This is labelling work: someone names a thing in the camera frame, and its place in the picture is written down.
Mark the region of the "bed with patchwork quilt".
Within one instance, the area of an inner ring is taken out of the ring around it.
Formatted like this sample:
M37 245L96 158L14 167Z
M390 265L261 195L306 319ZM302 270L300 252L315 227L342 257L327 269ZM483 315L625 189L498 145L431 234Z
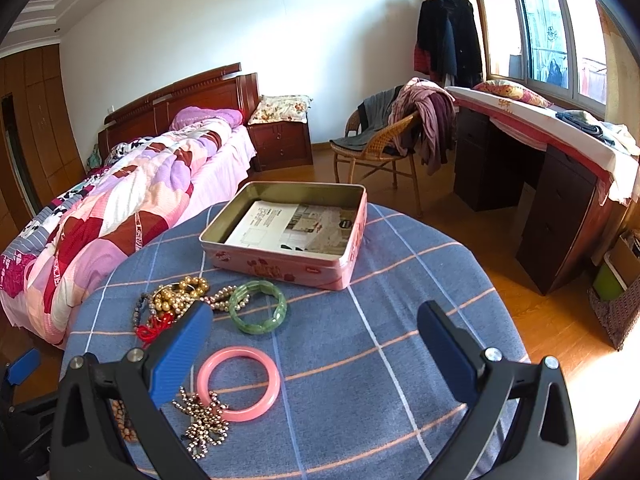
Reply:
M9 323L61 347L75 308L99 284L166 230L230 200L255 154L244 124L217 118L119 144L2 252Z

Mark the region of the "blue plaid tablecloth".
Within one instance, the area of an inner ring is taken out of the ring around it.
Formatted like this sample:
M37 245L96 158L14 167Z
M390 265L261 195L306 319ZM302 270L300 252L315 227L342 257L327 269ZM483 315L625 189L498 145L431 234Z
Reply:
M198 237L224 205L210 206L127 259L80 306L63 356L119 360L138 341L132 311L142 292L201 275L213 292L252 277L213 267ZM451 395L416 330L435 300L450 320L512 361L528 355L506 306L472 252L442 232L368 205L352 282L328 292L278 283L288 315L273 333L241 333L216 314L183 381L193 390L214 352L250 346L283 379L262 417L232 424L200 465L212 479L417 479L451 437L465 405Z

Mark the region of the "grey garment on chair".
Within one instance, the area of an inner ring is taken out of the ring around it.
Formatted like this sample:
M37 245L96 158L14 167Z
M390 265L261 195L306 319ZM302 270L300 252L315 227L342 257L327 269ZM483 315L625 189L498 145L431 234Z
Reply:
M375 133L388 126L393 102L402 86L396 86L365 98L347 119L341 138L330 141L332 148L362 152Z

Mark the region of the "dark coats on rack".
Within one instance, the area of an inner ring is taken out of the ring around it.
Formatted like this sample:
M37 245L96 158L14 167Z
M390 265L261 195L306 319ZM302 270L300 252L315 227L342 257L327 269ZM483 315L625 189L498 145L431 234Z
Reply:
M469 0L421 3L413 67L446 86L473 88L483 81L483 63Z

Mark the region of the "purple pillow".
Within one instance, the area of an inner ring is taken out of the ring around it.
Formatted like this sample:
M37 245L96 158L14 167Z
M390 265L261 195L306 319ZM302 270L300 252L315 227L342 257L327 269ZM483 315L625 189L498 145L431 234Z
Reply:
M201 108L188 106L176 114L169 129L177 131L193 125L196 122L215 118L223 120L231 128L239 127L244 122L242 113L233 108Z

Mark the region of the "basket with boxes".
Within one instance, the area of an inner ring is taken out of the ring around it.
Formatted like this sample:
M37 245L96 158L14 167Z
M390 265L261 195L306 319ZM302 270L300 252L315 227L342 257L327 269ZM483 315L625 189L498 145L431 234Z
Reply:
M589 302L616 351L639 323L639 231L623 233L603 261Z

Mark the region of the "window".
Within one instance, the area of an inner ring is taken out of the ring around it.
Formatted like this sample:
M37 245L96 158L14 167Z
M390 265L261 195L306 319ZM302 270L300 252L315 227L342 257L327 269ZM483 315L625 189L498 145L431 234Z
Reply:
M597 0L478 0L489 79L602 118L608 63Z

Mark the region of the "wooden wardrobe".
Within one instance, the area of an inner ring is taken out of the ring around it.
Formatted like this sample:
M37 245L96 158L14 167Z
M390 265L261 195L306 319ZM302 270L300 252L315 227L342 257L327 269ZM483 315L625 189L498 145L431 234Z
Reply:
M1 246L85 176L64 96L60 47L1 60Z

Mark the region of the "red knot coin charm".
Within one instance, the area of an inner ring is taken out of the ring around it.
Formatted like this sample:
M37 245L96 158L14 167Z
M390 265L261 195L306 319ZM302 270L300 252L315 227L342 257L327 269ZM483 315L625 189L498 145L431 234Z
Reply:
M171 312L165 312L161 315L151 315L149 319L134 329L134 333L142 343L142 348L146 349L160 336L165 330L171 328L174 324L174 315Z

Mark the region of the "pink bangle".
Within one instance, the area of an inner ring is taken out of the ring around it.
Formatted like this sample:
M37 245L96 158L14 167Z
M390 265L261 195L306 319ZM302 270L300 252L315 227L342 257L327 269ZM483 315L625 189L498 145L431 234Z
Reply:
M252 404L221 410L227 422L252 422L273 407L281 384L280 370L268 353L254 347L231 346L217 350L203 362L194 388L204 406L214 405L215 394L260 390Z

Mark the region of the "wooden headboard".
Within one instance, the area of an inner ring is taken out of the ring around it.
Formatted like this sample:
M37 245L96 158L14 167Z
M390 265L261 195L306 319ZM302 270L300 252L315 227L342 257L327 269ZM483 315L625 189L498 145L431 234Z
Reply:
M98 133L102 159L119 143L140 136L158 136L169 129L175 116L188 106L232 108L246 125L259 102L256 73L244 73L240 63L206 70L175 81L115 110L104 118Z

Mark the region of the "wicker chair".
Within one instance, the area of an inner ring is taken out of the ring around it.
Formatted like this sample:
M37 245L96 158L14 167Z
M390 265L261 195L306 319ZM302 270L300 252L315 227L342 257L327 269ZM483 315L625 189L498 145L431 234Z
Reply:
M393 177L393 189L398 189L398 178L408 178L412 183L414 203L416 213L419 217L423 214L418 182L418 172L413 152L401 155L392 152L392 141L401 133L410 133L419 123L420 115L413 112L409 116L402 118L399 122L373 133L363 148L345 148L340 141L346 142L349 139L356 139L357 133L361 133L361 120L358 112L353 112L345 126L345 133L342 138L332 140L329 147L333 153L333 175L336 183L341 183L340 165L347 165L347 184L355 183L355 172L357 167L368 168L369 171L362 176L362 180L373 176L377 172L388 172Z

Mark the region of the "dark wooden nightstand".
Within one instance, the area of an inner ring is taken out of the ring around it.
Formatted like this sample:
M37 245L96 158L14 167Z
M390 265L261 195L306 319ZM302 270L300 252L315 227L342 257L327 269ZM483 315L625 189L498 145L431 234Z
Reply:
M268 122L249 125L250 140L256 148L254 171L312 165L310 135L304 122Z

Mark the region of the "green jade bangle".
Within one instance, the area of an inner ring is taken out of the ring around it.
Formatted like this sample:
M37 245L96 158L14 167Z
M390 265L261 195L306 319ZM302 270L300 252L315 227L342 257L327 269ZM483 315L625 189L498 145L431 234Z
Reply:
M247 307L255 297L271 297L261 307ZM247 317L265 311L269 316L261 321L250 322ZM288 300L280 288L270 281L253 280L239 285L229 298L228 312L235 327L244 334L265 335L273 332L284 322L288 314Z

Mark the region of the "folded dark clothes on desk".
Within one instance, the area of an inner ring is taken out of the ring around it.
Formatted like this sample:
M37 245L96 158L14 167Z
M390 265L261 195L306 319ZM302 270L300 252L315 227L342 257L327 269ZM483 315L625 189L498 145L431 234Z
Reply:
M615 141L604 133L602 124L584 110L563 110L556 112L555 117L608 146L615 145Z

